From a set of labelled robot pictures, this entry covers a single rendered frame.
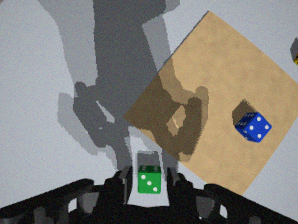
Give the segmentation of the green die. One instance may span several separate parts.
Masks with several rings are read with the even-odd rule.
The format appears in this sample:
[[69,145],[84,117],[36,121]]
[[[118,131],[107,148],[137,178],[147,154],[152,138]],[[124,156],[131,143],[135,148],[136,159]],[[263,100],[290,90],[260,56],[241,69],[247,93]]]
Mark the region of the green die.
[[138,171],[138,193],[161,193],[161,167],[141,165]]

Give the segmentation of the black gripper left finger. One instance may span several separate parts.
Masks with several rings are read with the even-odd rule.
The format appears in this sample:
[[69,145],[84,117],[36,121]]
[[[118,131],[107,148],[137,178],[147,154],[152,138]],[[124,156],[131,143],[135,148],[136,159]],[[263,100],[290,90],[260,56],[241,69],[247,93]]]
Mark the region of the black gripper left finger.
[[[90,224],[124,224],[123,203],[128,204],[132,191],[133,166],[117,171],[103,185],[84,178],[2,207],[0,224],[70,224],[89,215]],[[77,208],[69,212],[75,198]]]

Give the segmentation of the blue die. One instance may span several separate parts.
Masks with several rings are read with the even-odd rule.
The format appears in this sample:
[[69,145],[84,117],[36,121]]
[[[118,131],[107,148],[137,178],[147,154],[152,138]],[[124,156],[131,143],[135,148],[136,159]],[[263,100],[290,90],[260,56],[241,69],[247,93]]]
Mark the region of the blue die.
[[246,113],[235,125],[235,129],[248,141],[260,143],[272,126],[259,113]]

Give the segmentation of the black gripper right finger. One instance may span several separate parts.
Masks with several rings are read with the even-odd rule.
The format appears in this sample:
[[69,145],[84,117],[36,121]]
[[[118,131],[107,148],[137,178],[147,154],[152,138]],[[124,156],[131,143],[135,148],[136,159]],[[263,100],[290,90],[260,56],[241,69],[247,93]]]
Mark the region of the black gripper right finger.
[[[199,217],[209,224],[298,224],[220,185],[193,188],[193,183],[173,167],[167,167],[167,195],[170,205],[165,224],[200,224]],[[227,220],[220,215],[221,205],[227,210]]]

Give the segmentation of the tan square mat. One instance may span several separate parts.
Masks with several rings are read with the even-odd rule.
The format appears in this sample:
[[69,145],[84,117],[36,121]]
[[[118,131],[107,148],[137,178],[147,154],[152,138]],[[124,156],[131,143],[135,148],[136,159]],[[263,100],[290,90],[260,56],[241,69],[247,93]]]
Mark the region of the tan square mat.
[[[260,141],[235,125],[259,112]],[[241,196],[298,116],[298,83],[209,11],[123,116],[207,184]]]

